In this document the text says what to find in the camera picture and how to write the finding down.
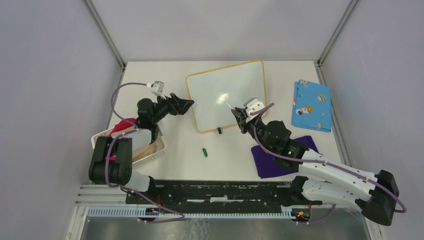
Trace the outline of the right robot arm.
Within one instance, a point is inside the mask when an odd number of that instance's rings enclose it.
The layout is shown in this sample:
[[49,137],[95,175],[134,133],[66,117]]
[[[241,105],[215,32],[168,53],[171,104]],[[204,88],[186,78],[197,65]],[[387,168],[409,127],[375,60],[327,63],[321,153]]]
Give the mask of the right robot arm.
[[383,226],[391,226],[396,213],[406,212],[391,172],[364,171],[326,158],[291,139],[283,121],[263,123],[267,109],[231,107],[230,111],[242,134],[249,134],[281,167],[300,174],[288,191],[293,203],[319,201],[351,207]]

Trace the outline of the left aluminium frame post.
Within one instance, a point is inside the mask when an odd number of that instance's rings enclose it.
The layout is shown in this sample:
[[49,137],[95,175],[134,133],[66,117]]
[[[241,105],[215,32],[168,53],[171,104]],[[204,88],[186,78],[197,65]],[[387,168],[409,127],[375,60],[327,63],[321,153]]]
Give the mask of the left aluminium frame post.
[[127,64],[125,63],[122,55],[120,54],[116,44],[114,43],[112,36],[109,33],[109,31],[108,31],[100,13],[99,13],[99,11],[97,10],[94,2],[92,0],[82,0],[82,2],[86,6],[88,13],[90,14],[92,19],[94,20],[94,23],[95,23],[97,29],[99,30],[100,34],[102,35],[104,41],[106,42],[109,50],[111,51],[114,59],[116,60],[117,64],[119,65],[120,69],[122,71],[124,71]]

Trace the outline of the blue cartoon cloth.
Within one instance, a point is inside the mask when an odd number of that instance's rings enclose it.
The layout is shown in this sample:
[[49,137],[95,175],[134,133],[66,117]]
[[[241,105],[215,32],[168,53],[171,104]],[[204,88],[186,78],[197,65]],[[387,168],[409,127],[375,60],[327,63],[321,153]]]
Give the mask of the blue cartoon cloth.
[[332,129],[331,89],[307,80],[294,83],[291,125],[329,133]]

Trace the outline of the green marker cap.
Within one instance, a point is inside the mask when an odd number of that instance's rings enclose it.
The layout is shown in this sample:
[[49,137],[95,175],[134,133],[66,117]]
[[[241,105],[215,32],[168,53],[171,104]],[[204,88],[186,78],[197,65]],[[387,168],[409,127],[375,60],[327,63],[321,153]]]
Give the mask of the green marker cap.
[[207,150],[206,150],[205,148],[203,148],[203,149],[202,149],[202,152],[203,152],[204,157],[205,157],[205,158],[207,158],[207,157],[208,157],[208,152],[207,152]]

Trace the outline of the aluminium frame post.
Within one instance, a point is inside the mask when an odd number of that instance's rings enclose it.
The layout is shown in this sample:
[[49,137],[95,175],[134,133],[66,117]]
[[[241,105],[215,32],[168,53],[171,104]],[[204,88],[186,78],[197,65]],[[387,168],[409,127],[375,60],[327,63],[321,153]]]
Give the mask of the aluminium frame post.
[[97,29],[99,30],[100,34],[102,35],[104,41],[106,42],[109,50],[111,51],[114,59],[116,60],[117,64],[119,65],[120,69],[122,71],[124,71],[127,64],[125,63],[122,55],[120,54],[116,44],[114,43],[112,36],[109,33],[109,31],[108,31],[100,13],[99,13],[99,11],[97,10],[94,2],[92,0],[82,0],[82,2],[86,6],[88,13],[90,14],[92,19],[94,20],[94,23],[95,23]]
[[317,59],[317,65],[322,66],[324,61],[326,60],[327,56],[329,55],[334,43],[338,39],[340,33],[342,32],[345,24],[349,20],[350,16],[354,12],[355,8],[357,7],[359,0],[350,0],[346,9],[344,10],[340,20],[338,21],[334,31],[332,32],[328,42],[326,43],[323,51],[321,52],[319,58]]

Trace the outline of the red cloth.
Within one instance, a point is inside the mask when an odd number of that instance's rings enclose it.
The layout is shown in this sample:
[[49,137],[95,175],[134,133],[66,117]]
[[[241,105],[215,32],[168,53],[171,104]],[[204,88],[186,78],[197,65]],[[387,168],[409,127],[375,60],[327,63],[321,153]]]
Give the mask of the red cloth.
[[125,129],[134,127],[135,126],[135,122],[136,122],[136,119],[133,118],[133,117],[132,118],[126,118],[125,120],[121,120],[119,123],[117,123],[113,127],[113,129],[112,129],[112,131],[110,132],[109,135],[111,136],[114,133],[121,132],[121,131],[123,131]]

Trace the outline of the yellow framed whiteboard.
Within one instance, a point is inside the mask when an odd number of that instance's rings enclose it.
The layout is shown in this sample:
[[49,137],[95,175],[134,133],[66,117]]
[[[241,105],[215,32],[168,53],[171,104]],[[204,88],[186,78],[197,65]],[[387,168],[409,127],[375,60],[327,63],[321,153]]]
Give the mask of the yellow framed whiteboard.
[[268,104],[265,64],[253,60],[189,74],[186,79],[194,122],[200,133],[237,124],[233,107],[243,107],[251,98]]

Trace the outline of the purple cloth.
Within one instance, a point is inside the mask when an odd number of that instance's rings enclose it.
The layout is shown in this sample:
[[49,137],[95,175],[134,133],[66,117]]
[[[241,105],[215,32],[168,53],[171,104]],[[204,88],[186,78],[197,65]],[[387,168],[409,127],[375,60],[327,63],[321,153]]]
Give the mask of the purple cloth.
[[[294,141],[308,147],[309,149],[314,150],[317,153],[319,152],[313,138],[310,135],[295,138]],[[297,173],[295,170],[283,168],[278,165],[273,160],[273,157],[265,153],[259,145],[253,146],[251,148],[251,153],[256,166],[257,174],[261,179],[275,178]]]

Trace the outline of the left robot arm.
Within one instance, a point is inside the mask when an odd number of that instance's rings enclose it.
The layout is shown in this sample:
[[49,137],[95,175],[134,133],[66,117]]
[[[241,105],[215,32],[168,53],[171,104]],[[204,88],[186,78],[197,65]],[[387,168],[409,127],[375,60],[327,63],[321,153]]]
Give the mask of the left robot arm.
[[88,169],[89,179],[95,184],[137,191],[137,196],[145,204],[153,203],[157,198],[154,179],[134,170],[133,158],[142,148],[154,146],[160,136],[159,121],[167,115],[184,115],[194,103],[194,100],[180,98],[174,93],[159,96],[156,102],[149,98],[139,100],[138,117],[131,127],[115,136],[97,138]]

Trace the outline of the tan cloth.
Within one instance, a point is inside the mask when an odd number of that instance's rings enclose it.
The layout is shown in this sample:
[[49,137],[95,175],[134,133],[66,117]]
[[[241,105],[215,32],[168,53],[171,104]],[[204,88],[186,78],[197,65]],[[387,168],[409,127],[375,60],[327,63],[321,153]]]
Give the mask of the tan cloth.
[[140,159],[148,157],[154,154],[157,151],[157,143],[148,144],[142,147],[139,147],[132,152],[132,162],[136,162]]

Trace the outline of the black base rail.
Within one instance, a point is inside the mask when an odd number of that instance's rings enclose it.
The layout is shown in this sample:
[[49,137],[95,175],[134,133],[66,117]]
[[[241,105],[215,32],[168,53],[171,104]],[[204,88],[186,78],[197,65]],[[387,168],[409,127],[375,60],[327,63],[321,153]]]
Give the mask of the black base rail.
[[290,190],[288,181],[154,180],[146,195],[183,214],[267,214],[321,205]]

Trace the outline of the right aluminium frame post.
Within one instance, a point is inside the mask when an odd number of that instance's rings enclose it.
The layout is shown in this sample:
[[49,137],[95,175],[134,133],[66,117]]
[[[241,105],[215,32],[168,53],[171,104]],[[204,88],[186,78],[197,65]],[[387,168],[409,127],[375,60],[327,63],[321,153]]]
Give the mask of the right aluminium frame post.
[[359,0],[350,0],[346,9],[344,10],[340,20],[338,21],[334,31],[332,32],[328,42],[326,43],[323,51],[321,52],[319,58],[317,59],[317,65],[322,66],[324,61],[326,60],[327,56],[329,55],[334,43],[338,39],[340,33],[342,32],[345,24],[349,20],[350,16],[354,12],[355,8],[357,7]]

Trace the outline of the white plastic basket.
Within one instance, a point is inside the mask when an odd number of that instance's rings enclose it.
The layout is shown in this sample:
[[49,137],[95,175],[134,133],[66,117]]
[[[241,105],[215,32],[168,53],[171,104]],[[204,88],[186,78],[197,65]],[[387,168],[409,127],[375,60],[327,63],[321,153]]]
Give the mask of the white plastic basket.
[[[104,130],[104,131],[102,131],[100,133],[97,133],[97,134],[93,135],[91,137],[92,148],[93,149],[95,148],[96,141],[97,141],[97,139],[99,137],[109,136],[109,134],[111,133],[112,129],[113,128],[109,128],[107,130]],[[132,130],[132,129],[134,129],[134,127],[130,127],[130,128],[127,128],[127,129],[122,130],[122,131],[119,131],[119,132],[115,132],[115,133],[112,134],[112,136],[113,137],[116,137],[118,134],[123,133],[123,132],[128,132],[129,130]],[[148,164],[150,162],[153,162],[155,160],[158,160],[159,158],[161,158],[162,156],[165,155],[165,153],[166,153],[166,150],[165,150],[166,147],[165,147],[165,143],[164,143],[164,140],[163,140],[163,134],[162,134],[162,131],[161,130],[159,131],[158,137],[157,137],[157,139],[156,139],[155,142],[157,143],[157,151],[155,153],[153,153],[152,155],[150,155],[150,156],[147,156],[147,157],[144,157],[144,158],[142,158],[142,159],[140,159],[138,161],[132,162],[132,167],[134,169],[138,169],[138,168],[140,168],[143,165],[146,165],[146,164]]]

